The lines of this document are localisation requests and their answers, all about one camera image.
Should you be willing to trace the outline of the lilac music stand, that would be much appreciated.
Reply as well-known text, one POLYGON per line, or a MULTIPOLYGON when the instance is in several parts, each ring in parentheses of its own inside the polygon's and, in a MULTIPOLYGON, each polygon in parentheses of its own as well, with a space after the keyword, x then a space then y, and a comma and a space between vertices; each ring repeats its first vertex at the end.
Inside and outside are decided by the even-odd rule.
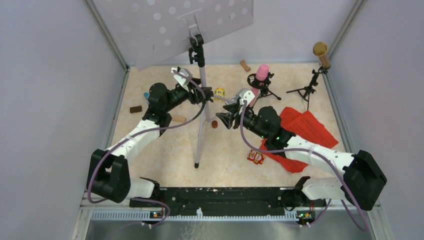
MULTIPOLYGON (((93 4, 128 66, 143 70, 188 53, 203 87, 208 87, 204 45, 254 21, 251 0, 95 0, 93 4)), ((196 116, 209 118, 208 102, 196 116)))

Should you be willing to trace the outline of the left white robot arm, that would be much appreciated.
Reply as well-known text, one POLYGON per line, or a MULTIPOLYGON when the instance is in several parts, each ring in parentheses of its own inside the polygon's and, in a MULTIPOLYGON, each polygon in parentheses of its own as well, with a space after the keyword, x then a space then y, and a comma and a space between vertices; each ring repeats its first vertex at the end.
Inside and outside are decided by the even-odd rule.
POLYGON ((172 109, 189 101, 193 105, 201 104, 200 109, 204 110, 213 96, 211 87, 200 87, 192 80, 176 84, 172 90, 160 82, 153 84, 149 89, 148 109, 137 126, 115 145, 92 153, 86 184, 88 201, 121 203, 126 198, 141 198, 147 206, 156 206, 161 198, 155 190, 157 182, 131 177, 131 162, 151 142, 172 129, 172 109))

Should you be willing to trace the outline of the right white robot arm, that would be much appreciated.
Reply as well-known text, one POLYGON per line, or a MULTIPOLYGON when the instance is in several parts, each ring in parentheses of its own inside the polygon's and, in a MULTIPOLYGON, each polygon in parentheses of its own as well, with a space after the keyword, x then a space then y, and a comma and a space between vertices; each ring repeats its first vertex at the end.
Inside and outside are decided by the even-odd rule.
POLYGON ((336 199, 348 201, 364 211, 375 206, 387 178, 373 155, 365 150, 357 153, 333 150, 302 138, 283 128, 281 117, 272 106, 262 107, 254 113, 251 107, 234 103, 216 113, 226 128, 248 130, 264 140, 264 152, 299 161, 333 177, 307 178, 293 192, 293 200, 299 206, 307 206, 312 200, 336 199))

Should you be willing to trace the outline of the yellow owl toy block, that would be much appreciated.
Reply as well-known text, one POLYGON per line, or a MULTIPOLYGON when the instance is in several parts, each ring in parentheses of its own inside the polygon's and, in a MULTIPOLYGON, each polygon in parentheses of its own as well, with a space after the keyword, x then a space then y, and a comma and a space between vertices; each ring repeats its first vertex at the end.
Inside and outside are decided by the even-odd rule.
POLYGON ((216 98, 218 98, 218 97, 225 97, 225 89, 224 88, 220 88, 220 87, 218 87, 218 88, 216 88, 215 89, 215 92, 214 92, 214 95, 215 95, 215 97, 216 98))

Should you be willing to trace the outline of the brown wooden cylinder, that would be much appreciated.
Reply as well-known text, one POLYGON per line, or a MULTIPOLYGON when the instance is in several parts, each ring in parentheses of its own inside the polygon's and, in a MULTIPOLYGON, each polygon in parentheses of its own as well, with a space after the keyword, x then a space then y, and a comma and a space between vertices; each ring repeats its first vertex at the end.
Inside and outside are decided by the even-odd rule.
POLYGON ((218 127, 218 122, 217 122, 216 120, 213 120, 213 121, 211 122, 211 126, 212 126, 214 129, 216 129, 216 128, 218 127))

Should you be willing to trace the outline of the beige wooden peg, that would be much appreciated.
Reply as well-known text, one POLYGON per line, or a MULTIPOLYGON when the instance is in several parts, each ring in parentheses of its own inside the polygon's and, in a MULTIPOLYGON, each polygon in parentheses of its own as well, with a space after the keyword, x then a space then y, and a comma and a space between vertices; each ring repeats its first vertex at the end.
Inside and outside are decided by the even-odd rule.
POLYGON ((185 116, 182 116, 182 115, 173 115, 172 121, 177 122, 177 123, 185 123, 187 121, 187 118, 185 116))

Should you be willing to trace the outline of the tan wooden block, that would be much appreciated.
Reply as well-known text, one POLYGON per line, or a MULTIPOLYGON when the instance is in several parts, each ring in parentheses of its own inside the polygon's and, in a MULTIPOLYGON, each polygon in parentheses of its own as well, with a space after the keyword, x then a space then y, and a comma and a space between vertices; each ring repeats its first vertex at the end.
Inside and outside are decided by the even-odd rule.
POLYGON ((250 72, 251 71, 251 68, 247 65, 247 63, 246 63, 246 61, 244 60, 244 59, 242 59, 241 61, 240 61, 240 65, 241 65, 241 67, 243 68, 243 70, 245 71, 245 72, 250 72))

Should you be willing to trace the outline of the pink microphone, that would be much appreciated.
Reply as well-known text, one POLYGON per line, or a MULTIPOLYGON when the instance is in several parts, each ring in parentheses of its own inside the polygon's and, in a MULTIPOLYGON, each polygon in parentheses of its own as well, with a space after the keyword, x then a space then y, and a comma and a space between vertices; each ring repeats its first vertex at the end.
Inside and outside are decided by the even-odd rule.
MULTIPOLYGON (((259 81, 259 84, 261 85, 262 82, 267 78, 268 73, 269 73, 269 69, 270 67, 267 64, 261 64, 258 68, 258 70, 256 71, 255 74, 255 79, 259 81)), ((253 107, 259 97, 260 94, 260 90, 258 88, 251 88, 251 91, 254 94, 254 98, 253 100, 249 103, 250 107, 253 107)))

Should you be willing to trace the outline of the red owl toy block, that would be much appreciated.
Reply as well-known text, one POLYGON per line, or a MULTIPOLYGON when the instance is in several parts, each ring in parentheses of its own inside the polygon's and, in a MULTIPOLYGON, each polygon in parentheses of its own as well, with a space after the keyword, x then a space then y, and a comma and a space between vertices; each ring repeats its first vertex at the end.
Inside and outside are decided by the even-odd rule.
POLYGON ((262 152, 251 149, 246 159, 253 162, 255 165, 262 165, 265 160, 265 156, 262 152))

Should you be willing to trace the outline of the dark brown wooden block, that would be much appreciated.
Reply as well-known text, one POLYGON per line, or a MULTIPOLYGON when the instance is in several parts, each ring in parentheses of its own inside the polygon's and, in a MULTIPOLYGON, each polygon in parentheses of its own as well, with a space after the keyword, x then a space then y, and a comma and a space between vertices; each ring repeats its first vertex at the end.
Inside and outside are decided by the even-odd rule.
POLYGON ((129 108, 129 112, 131 114, 141 113, 143 111, 143 107, 141 105, 133 106, 129 108))

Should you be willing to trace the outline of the black tall microphone tripod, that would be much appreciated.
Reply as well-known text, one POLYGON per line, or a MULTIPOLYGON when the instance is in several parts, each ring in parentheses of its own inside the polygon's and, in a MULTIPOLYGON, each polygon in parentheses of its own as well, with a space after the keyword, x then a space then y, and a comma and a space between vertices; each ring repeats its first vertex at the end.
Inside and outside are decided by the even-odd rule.
POLYGON ((293 90, 289 90, 286 93, 298 93, 300 95, 300 97, 306 101, 307 103, 307 107, 306 110, 309 111, 310 108, 310 95, 314 94, 317 90, 314 89, 314 87, 318 86, 318 77, 320 75, 326 75, 328 73, 328 68, 324 68, 323 66, 320 66, 318 68, 318 70, 313 69, 311 71, 312 73, 312 78, 309 82, 309 84, 307 86, 304 86, 303 88, 297 88, 297 89, 293 89, 293 90))

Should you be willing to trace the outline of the gold microphone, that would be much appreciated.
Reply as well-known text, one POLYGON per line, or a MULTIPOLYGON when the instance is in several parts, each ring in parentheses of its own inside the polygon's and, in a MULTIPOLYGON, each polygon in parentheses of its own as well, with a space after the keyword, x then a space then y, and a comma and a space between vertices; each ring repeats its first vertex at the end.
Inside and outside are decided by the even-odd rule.
POLYGON ((331 61, 328 55, 328 50, 328 45, 322 41, 315 43, 312 48, 313 54, 318 57, 324 69, 329 69, 331 67, 331 61))

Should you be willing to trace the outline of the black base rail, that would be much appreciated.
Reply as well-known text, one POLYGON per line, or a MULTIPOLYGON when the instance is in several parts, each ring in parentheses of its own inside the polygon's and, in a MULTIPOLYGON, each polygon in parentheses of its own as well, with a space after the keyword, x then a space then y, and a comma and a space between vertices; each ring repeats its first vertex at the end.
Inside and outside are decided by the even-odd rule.
POLYGON ((161 187, 151 200, 169 206, 171 216, 283 216, 297 208, 325 207, 294 187, 161 187))

